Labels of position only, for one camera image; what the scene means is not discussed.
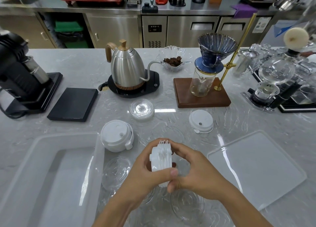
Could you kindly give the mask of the person's right hand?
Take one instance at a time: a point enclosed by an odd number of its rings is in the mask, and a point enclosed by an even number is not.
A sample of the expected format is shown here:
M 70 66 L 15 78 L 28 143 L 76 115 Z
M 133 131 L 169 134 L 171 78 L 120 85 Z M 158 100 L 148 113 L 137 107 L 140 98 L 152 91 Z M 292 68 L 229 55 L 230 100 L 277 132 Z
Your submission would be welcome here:
M 229 182 L 200 151 L 174 141 L 172 141 L 172 150 L 190 163 L 189 173 L 186 176 L 177 177 L 177 179 L 184 179 L 183 189 L 203 197 L 201 194 L 206 188 Z

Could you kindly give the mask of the bundle of white lids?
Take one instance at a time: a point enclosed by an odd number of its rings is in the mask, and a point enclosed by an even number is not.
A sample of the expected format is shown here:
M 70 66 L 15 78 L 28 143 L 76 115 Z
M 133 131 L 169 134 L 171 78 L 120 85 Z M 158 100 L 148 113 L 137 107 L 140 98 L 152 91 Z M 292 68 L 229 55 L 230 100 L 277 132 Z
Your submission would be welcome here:
M 150 167 L 150 170 L 147 174 L 148 186 L 159 186 L 167 188 L 169 182 L 151 182 L 151 172 L 167 168 L 176 168 L 176 164 L 172 162 L 172 152 L 172 141 L 170 139 L 161 139 L 158 140 L 158 143 L 154 144 L 148 156 Z

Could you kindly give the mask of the tall stack of white lids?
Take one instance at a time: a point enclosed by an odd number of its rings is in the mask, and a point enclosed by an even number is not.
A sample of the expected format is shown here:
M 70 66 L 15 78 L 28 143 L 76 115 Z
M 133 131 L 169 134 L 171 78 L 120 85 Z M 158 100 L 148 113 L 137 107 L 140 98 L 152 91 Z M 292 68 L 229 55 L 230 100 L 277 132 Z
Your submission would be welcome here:
M 105 149 L 118 153 L 132 149 L 134 133 L 131 125 L 127 122 L 112 120 L 103 126 L 100 138 Z

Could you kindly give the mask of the single white cup lid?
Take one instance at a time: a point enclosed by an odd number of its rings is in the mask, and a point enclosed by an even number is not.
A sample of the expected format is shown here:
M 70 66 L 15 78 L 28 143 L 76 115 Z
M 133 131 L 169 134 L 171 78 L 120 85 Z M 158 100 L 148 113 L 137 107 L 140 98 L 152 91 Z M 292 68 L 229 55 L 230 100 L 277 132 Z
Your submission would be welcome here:
M 210 113 L 204 110 L 195 110 L 189 116 L 189 123 L 195 133 L 210 133 L 214 128 L 214 120 Z

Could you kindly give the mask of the stack of flat clear lids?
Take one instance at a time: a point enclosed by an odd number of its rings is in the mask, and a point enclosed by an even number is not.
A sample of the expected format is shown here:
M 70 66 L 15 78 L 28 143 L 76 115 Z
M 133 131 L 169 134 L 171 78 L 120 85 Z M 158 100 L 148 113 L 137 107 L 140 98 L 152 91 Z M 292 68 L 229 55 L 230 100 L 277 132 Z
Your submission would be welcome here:
M 154 117 L 153 103 L 148 99 L 137 99 L 129 106 L 129 114 L 137 121 L 147 121 Z

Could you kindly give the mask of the white plastic tray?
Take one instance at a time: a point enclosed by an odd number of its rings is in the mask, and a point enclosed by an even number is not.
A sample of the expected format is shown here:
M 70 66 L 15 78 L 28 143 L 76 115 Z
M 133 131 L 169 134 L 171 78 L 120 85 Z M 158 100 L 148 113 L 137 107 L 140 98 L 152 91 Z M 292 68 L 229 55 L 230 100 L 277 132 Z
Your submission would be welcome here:
M 263 130 L 208 153 L 208 160 L 262 210 L 303 183 L 305 171 Z

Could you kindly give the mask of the black kettle base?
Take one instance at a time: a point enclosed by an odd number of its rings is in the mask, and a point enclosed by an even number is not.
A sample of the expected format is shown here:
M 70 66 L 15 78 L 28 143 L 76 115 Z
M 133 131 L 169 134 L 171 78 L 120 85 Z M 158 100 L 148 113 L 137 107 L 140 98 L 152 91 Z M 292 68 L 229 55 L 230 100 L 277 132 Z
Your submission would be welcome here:
M 150 93 L 154 93 L 158 90 L 160 86 L 159 74 L 155 71 L 150 70 L 150 79 L 145 82 L 140 88 L 134 90 L 122 90 L 116 87 L 114 84 L 112 76 L 108 78 L 108 81 L 105 82 L 106 86 L 117 96 L 126 99 L 133 99 L 141 97 Z

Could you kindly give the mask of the brown dried bits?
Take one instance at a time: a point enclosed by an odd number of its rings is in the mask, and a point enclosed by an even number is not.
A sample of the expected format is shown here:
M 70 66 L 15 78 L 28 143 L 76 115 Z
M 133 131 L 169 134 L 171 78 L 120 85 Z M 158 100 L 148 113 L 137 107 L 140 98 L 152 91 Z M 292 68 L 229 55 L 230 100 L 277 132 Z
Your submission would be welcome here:
M 180 66 L 183 62 L 182 62 L 182 57 L 178 56 L 178 57 L 171 57 L 171 58 L 164 58 L 164 63 L 167 63 L 168 65 L 172 66 L 172 67 L 178 67 Z

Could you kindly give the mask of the black coffee scale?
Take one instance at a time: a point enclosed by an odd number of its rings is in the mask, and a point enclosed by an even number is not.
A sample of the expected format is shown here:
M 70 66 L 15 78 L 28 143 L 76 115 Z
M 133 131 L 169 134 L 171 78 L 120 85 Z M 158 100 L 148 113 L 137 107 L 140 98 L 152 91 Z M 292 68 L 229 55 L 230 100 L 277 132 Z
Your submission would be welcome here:
M 47 118 L 51 121 L 86 122 L 98 93 L 97 89 L 68 87 Z

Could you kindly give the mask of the white plastic bin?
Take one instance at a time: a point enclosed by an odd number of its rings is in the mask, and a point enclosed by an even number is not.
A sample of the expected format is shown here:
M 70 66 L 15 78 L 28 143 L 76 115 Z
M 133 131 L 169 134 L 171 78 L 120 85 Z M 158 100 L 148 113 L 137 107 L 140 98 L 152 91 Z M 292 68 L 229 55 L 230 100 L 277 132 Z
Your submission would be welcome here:
M 0 203 L 0 227 L 91 227 L 104 154 L 96 132 L 37 137 Z

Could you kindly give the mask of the glass siphon coffee maker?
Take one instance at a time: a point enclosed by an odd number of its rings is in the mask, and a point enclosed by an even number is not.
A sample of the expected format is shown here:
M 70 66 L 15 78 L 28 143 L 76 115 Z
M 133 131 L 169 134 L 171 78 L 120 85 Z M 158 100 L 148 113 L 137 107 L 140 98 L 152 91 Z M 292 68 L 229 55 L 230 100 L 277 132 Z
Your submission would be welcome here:
M 298 59 L 299 52 L 287 48 L 273 55 L 257 68 L 261 80 L 255 89 L 242 92 L 244 99 L 255 109 L 271 113 L 298 91 L 311 77 L 313 69 Z

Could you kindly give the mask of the black drip tray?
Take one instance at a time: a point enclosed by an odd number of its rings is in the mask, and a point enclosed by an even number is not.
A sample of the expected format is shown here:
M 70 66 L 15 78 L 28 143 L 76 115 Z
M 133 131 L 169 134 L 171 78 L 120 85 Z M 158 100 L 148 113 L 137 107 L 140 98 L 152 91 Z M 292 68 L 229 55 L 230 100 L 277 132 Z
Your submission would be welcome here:
M 283 102 L 278 109 L 281 113 L 316 113 L 316 68 L 298 65 L 291 79 L 284 83 L 273 83 L 280 93 L 294 84 L 295 81 L 306 77 L 302 86 Z

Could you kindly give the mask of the black tamper on mat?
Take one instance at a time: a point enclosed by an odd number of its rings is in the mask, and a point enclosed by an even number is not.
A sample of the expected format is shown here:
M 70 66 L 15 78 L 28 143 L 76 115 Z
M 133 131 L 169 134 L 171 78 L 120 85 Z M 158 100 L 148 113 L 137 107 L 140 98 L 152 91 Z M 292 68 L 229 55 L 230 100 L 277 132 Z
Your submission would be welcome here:
M 150 2 L 145 2 L 144 5 L 141 8 L 141 12 L 144 13 L 150 13 L 150 14 L 156 14 L 158 13 L 158 7 L 154 5 L 154 0 L 150 0 Z

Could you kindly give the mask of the white chest freezer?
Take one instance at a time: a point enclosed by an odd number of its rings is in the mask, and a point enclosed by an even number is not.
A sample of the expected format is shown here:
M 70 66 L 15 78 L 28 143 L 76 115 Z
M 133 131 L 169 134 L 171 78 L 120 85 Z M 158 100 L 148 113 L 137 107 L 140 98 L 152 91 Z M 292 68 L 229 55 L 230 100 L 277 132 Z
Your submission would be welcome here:
M 268 44 L 271 47 L 284 47 L 283 37 L 288 29 L 294 27 L 304 28 L 308 23 L 307 20 L 299 22 L 298 20 L 277 20 L 275 22 L 270 22 L 266 29 L 264 30 L 260 45 Z

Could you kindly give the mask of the black coffee grinder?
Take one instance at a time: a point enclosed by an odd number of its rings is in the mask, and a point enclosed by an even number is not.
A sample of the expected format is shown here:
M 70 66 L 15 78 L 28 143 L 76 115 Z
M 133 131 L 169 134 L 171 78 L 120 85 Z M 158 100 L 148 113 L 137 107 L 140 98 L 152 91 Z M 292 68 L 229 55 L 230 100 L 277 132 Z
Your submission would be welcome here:
M 28 53 L 28 41 L 8 30 L 0 30 L 0 92 L 13 96 L 6 109 L 11 119 L 46 111 L 63 75 L 47 73 Z

